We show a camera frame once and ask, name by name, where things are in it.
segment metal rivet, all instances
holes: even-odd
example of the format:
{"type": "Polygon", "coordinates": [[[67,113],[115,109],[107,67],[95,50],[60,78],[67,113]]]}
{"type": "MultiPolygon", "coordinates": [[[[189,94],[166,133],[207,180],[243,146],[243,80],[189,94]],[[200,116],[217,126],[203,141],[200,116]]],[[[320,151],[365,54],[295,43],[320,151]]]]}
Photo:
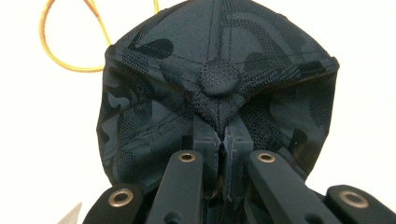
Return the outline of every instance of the metal rivet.
{"type": "Polygon", "coordinates": [[[347,203],[353,207],[366,208],[369,206],[369,202],[367,201],[367,199],[363,198],[358,193],[355,193],[350,190],[341,191],[340,198],[343,200],[344,203],[347,203]]]}
{"type": "Polygon", "coordinates": [[[129,189],[119,189],[114,191],[108,198],[108,203],[113,207],[123,207],[124,205],[131,202],[134,198],[134,194],[129,189]],[[123,195],[125,198],[122,200],[117,199],[117,197],[123,195]]]}
{"type": "Polygon", "coordinates": [[[183,162],[191,162],[191,161],[195,161],[195,155],[192,153],[182,153],[178,155],[178,159],[183,162]]]}
{"type": "Polygon", "coordinates": [[[271,154],[268,154],[268,153],[261,153],[261,154],[259,154],[259,155],[257,156],[257,159],[259,159],[259,161],[267,162],[267,163],[270,163],[270,162],[274,162],[274,161],[275,161],[275,157],[272,156],[271,154]]]}

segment white surface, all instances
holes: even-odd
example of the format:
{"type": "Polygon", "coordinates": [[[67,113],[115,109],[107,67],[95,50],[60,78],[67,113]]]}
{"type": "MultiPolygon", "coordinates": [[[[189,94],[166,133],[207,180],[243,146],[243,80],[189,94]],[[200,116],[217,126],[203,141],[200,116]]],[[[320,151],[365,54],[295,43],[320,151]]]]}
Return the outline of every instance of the white surface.
{"type": "MultiPolygon", "coordinates": [[[[135,2],[96,1],[113,43],[151,16],[152,1],[135,2]]],[[[160,7],[176,2],[160,0],[160,7]]],[[[308,186],[324,194],[329,186],[348,184],[396,211],[392,2],[260,3],[287,16],[341,64],[331,133],[308,186]]],[[[110,187],[95,132],[101,74],[69,72],[48,58],[37,31],[44,4],[24,0],[0,6],[0,223],[57,223],[82,202],[81,223],[110,187]]],[[[82,1],[56,1],[47,36],[66,62],[104,63],[106,42],[82,1]]]]}

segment yellow cord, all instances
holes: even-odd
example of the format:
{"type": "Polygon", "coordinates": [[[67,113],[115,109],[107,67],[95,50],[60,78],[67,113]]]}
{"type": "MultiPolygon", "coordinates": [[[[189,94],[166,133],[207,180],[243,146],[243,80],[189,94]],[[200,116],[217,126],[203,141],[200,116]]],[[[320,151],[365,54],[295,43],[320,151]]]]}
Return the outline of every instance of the yellow cord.
{"type": "MultiPolygon", "coordinates": [[[[103,25],[102,19],[100,18],[99,12],[96,9],[96,5],[93,2],[93,0],[83,0],[84,3],[88,6],[88,8],[91,10],[93,15],[95,15],[96,19],[99,22],[100,28],[102,29],[102,33],[105,36],[106,42],[108,45],[111,45],[110,39],[108,38],[106,28],[103,25]]],[[[52,4],[55,2],[55,0],[49,0],[46,5],[44,5],[43,12],[41,13],[40,17],[40,23],[38,25],[38,32],[40,35],[40,42],[41,45],[46,51],[46,53],[49,55],[49,57],[55,61],[57,64],[59,64],[61,67],[68,69],[70,71],[74,72],[81,72],[81,73],[94,73],[94,72],[100,72],[103,71],[103,66],[97,66],[97,67],[75,67],[73,65],[67,64],[59,60],[53,53],[50,51],[50,48],[47,44],[47,39],[45,35],[45,24],[47,20],[47,16],[50,12],[50,8],[52,7],[52,4]]],[[[158,5],[158,0],[154,0],[154,14],[157,14],[159,11],[159,5],[158,5]]]]}

